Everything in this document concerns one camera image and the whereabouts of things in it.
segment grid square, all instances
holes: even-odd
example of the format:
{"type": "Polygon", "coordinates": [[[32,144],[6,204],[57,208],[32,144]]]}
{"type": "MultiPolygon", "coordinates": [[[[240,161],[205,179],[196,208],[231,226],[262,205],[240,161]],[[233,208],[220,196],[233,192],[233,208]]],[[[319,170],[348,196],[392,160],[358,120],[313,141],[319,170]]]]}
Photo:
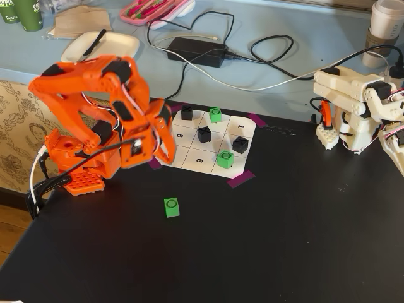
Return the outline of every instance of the grid square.
{"type": "Polygon", "coordinates": [[[216,162],[216,155],[210,151],[190,148],[182,168],[210,174],[216,162]]]}
{"type": "Polygon", "coordinates": [[[212,175],[219,175],[220,177],[226,177],[233,179],[244,172],[244,167],[246,166],[247,158],[234,156],[233,166],[229,169],[220,167],[217,162],[213,166],[212,175]]]}
{"type": "Polygon", "coordinates": [[[254,136],[257,124],[250,118],[231,116],[226,133],[234,136],[250,137],[254,136]]]}
{"type": "MultiPolygon", "coordinates": [[[[164,152],[167,151],[165,149],[164,144],[162,144],[162,149],[164,152]]],[[[188,147],[177,146],[177,150],[175,152],[175,158],[174,158],[174,161],[171,163],[171,165],[161,161],[158,158],[156,158],[156,159],[160,162],[161,165],[169,166],[169,167],[177,167],[178,169],[180,169],[182,167],[182,165],[184,164],[185,158],[187,157],[188,150],[189,150],[188,147]]]]}
{"type": "Polygon", "coordinates": [[[174,120],[172,121],[173,125],[185,126],[187,128],[198,128],[201,123],[203,114],[202,110],[194,110],[192,120],[182,120],[181,119],[181,111],[175,114],[174,120]]]}
{"type": "Polygon", "coordinates": [[[208,126],[210,131],[215,131],[217,133],[225,133],[227,126],[229,125],[230,116],[222,114],[222,121],[217,123],[210,122],[209,112],[205,112],[201,123],[199,124],[199,128],[203,128],[208,126]]]}
{"type": "Polygon", "coordinates": [[[225,134],[223,134],[223,133],[212,132],[212,141],[201,143],[198,136],[196,135],[194,138],[194,141],[191,144],[191,148],[218,153],[219,149],[220,149],[220,145],[222,145],[224,136],[225,136],[225,134]]]}
{"type": "Polygon", "coordinates": [[[191,147],[192,141],[196,136],[194,128],[186,128],[185,126],[172,126],[175,144],[177,146],[191,147]]]}
{"type": "Polygon", "coordinates": [[[223,143],[220,147],[219,152],[221,153],[224,150],[227,150],[228,152],[231,152],[234,154],[235,157],[244,157],[247,158],[248,153],[250,152],[250,147],[251,147],[251,142],[253,142],[252,138],[249,137],[243,137],[245,139],[248,139],[248,148],[244,153],[237,153],[236,151],[233,151],[233,142],[236,140],[239,136],[234,136],[233,134],[225,134],[223,143]]]}

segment green block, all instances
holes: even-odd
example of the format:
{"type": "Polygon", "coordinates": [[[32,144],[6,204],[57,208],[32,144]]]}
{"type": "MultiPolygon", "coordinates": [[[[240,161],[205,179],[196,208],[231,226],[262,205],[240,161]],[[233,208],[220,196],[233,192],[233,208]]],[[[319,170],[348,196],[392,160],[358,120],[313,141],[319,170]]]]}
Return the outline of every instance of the green block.
{"type": "Polygon", "coordinates": [[[177,198],[164,199],[165,216],[167,218],[179,216],[179,206],[177,198]]]}
{"type": "Polygon", "coordinates": [[[217,155],[217,165],[225,169],[231,168],[234,163],[234,155],[229,151],[222,151],[217,155]]]}
{"type": "Polygon", "coordinates": [[[217,123],[222,121],[222,111],[218,107],[209,109],[210,122],[217,123]]]}

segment white plate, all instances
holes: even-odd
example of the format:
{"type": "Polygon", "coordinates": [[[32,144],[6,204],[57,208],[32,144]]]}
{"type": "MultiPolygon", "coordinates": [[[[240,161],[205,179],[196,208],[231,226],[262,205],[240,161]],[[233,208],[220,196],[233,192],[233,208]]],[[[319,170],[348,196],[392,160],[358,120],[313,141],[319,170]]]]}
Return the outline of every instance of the white plate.
{"type": "MultiPolygon", "coordinates": [[[[76,62],[85,51],[93,44],[100,32],[84,33],[73,41],[64,51],[62,62],[76,62]]],[[[93,59],[99,55],[116,55],[134,57],[139,49],[139,40],[133,36],[123,33],[107,32],[100,41],[100,44],[87,59],[93,59]]]]}

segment desk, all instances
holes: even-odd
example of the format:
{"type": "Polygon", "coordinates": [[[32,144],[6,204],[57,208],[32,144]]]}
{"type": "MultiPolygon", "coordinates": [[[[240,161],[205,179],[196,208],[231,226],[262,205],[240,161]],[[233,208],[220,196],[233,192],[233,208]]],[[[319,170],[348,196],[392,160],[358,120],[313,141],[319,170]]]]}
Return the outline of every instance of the desk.
{"type": "Polygon", "coordinates": [[[235,189],[142,165],[103,192],[58,191],[1,268],[0,299],[403,302],[403,178],[380,144],[325,151],[315,125],[263,119],[246,164],[256,177],[235,189]],[[167,219],[171,197],[181,215],[167,219]]]}
{"type": "MultiPolygon", "coordinates": [[[[146,27],[134,27],[119,19],[119,9],[128,2],[130,1],[106,2],[111,25],[115,32],[134,35],[141,40],[140,49],[135,56],[140,75],[148,82],[152,97],[168,97],[177,90],[182,63],[169,61],[166,53],[152,49],[146,43],[146,27]]],[[[370,23],[368,13],[293,4],[278,7],[279,4],[270,1],[260,3],[197,0],[194,11],[176,21],[190,25],[197,15],[207,10],[234,14],[234,31],[229,37],[228,45],[232,51],[245,56],[250,56],[249,46],[260,38],[278,34],[290,35],[295,39],[295,46],[277,64],[293,74],[314,71],[364,48],[365,33],[370,23]]],[[[208,15],[195,24],[194,32],[223,38],[228,22],[229,19],[225,16],[208,15]]],[[[52,18],[44,20],[45,28],[52,24],[52,18]]],[[[0,45],[0,79],[28,83],[35,75],[41,74],[60,60],[70,40],[46,41],[41,39],[44,33],[45,29],[27,33],[20,24],[0,23],[0,37],[7,41],[0,45]]],[[[184,31],[170,25],[152,32],[152,37],[158,39],[178,33],[184,31]]],[[[403,39],[404,34],[401,33],[397,42],[399,47],[403,46],[403,39]]],[[[256,50],[260,56],[271,58],[285,49],[285,43],[282,39],[272,40],[259,45],[256,50]]],[[[391,63],[396,58],[397,55],[392,54],[391,63]]],[[[346,63],[346,66],[360,73],[381,71],[363,67],[359,57],[346,63]]],[[[204,69],[221,81],[247,88],[266,87],[290,79],[268,66],[243,61],[227,61],[220,69],[204,69]]],[[[293,81],[272,90],[253,93],[220,85],[199,71],[190,69],[186,73],[181,94],[174,100],[306,121],[307,117],[315,113],[308,103],[313,97],[315,94],[312,92],[312,81],[293,81]]]]}

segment cup lid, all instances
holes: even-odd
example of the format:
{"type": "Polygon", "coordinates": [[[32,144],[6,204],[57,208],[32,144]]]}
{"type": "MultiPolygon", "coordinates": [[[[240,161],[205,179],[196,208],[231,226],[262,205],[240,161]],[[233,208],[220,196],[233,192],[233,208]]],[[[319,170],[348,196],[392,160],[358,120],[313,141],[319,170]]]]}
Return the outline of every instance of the cup lid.
{"type": "Polygon", "coordinates": [[[404,15],[403,0],[379,0],[374,4],[373,8],[393,16],[404,15]]]}

